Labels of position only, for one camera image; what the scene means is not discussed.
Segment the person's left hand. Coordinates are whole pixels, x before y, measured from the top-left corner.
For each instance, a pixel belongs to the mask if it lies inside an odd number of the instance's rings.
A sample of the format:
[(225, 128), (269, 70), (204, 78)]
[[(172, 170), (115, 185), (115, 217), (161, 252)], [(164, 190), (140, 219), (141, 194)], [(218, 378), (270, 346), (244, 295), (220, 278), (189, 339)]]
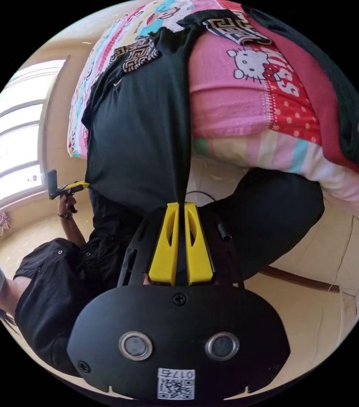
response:
[(61, 218), (71, 218), (74, 209), (72, 208), (76, 203), (73, 195), (61, 195), (58, 202), (58, 216)]

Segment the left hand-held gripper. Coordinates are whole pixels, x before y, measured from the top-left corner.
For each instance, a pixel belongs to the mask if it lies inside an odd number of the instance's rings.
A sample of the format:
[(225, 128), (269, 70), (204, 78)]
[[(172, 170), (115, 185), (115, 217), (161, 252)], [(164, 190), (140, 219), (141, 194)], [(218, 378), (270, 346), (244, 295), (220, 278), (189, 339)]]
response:
[(49, 186), (49, 199), (53, 201), (60, 196), (70, 196), (72, 193), (81, 192), (89, 186), (90, 184), (85, 181), (76, 181), (60, 187)]

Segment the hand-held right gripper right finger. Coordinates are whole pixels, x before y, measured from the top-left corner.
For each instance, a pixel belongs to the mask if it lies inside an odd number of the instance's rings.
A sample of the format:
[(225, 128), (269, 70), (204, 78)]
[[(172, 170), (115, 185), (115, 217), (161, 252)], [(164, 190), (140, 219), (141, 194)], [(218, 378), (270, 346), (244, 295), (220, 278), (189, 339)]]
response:
[(195, 203), (184, 204), (184, 227), (188, 284), (209, 283), (213, 269)]

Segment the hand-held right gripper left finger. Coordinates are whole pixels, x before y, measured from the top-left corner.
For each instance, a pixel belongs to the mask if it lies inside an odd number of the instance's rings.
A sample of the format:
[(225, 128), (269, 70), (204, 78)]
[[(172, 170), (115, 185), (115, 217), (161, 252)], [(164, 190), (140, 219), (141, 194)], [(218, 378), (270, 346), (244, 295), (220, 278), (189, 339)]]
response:
[(167, 205), (149, 269), (149, 279), (152, 283), (175, 285), (179, 245), (179, 211), (178, 203)]

